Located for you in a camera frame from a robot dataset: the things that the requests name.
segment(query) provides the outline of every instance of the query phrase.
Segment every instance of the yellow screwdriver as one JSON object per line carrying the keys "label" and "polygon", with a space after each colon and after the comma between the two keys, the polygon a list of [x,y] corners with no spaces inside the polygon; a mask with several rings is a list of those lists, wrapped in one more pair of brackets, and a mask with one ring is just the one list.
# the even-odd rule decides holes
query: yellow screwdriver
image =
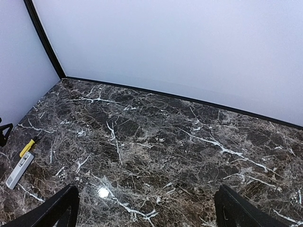
{"label": "yellow screwdriver", "polygon": [[42,131],[43,130],[41,130],[41,132],[39,132],[39,134],[37,136],[35,136],[33,139],[31,139],[30,142],[23,148],[23,150],[20,153],[20,157],[23,157],[25,155],[25,153],[27,153],[31,149],[33,144],[39,140],[38,136],[40,135],[40,133],[42,133]]}

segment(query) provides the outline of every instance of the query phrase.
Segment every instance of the white rectangular object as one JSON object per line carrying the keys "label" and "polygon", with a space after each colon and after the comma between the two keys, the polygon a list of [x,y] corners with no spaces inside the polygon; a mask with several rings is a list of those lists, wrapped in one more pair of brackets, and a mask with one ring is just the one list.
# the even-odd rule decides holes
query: white rectangular object
{"label": "white rectangular object", "polygon": [[5,184],[10,189],[14,189],[18,181],[20,180],[23,173],[26,171],[29,164],[33,161],[34,156],[27,152],[25,155],[20,159],[16,167],[14,168],[13,172],[10,174],[9,178],[5,182]]}

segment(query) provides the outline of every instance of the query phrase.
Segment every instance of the black marble table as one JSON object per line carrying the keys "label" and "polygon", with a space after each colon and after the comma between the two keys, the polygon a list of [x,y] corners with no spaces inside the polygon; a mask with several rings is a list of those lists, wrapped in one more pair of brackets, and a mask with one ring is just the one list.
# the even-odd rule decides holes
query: black marble table
{"label": "black marble table", "polygon": [[[14,190],[5,181],[38,133]],[[0,149],[0,223],[71,183],[79,227],[216,226],[222,183],[303,226],[303,131],[179,99],[64,79]]]}

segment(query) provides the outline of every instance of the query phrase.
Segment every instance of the white wall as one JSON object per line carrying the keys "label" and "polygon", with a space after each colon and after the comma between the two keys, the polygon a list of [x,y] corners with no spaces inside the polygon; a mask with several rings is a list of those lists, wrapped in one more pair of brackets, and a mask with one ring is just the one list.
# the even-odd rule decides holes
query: white wall
{"label": "white wall", "polygon": [[68,76],[303,126],[303,1],[34,3]]}
{"label": "white wall", "polygon": [[14,126],[57,82],[23,0],[0,1],[0,117]]}

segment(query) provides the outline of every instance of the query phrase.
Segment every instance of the dark marble tabletop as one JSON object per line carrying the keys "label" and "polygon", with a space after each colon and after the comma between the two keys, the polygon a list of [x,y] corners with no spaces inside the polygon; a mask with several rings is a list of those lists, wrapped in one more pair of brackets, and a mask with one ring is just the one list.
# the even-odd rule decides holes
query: dark marble tabletop
{"label": "dark marble tabletop", "polygon": [[[5,181],[39,132],[14,190]],[[79,227],[216,226],[222,183],[303,226],[303,131],[179,99],[65,79],[0,149],[0,223],[71,183]]]}

